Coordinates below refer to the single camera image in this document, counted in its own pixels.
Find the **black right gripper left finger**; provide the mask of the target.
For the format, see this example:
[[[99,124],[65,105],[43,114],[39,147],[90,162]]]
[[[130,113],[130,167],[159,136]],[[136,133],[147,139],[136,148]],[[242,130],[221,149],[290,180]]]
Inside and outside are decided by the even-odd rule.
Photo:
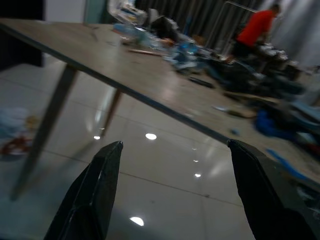
[[[104,240],[114,206],[121,141],[102,147],[73,181],[45,234],[46,240]]]

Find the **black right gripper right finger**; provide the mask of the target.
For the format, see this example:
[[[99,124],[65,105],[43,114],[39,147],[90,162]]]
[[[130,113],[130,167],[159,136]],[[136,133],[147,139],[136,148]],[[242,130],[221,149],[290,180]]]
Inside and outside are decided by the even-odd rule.
[[[320,225],[283,176],[282,167],[254,146],[230,139],[227,146],[238,195],[257,240],[318,240]]]

